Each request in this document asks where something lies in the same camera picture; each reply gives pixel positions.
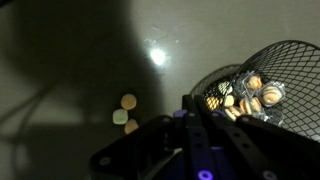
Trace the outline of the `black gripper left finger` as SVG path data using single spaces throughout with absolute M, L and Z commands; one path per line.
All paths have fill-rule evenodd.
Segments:
M 214 180 L 215 164 L 208 135 L 191 95 L 182 97 L 182 107 L 187 111 L 183 117 L 184 135 L 186 136 L 183 150 L 186 156 L 187 178 L 189 180 Z

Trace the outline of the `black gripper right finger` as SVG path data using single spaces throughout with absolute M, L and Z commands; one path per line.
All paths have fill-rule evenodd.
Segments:
M 212 147 L 221 147 L 214 161 L 220 179 L 282 180 L 284 169 L 267 157 L 249 136 L 225 119 L 219 111 L 210 111 L 200 95 L 194 97 Z

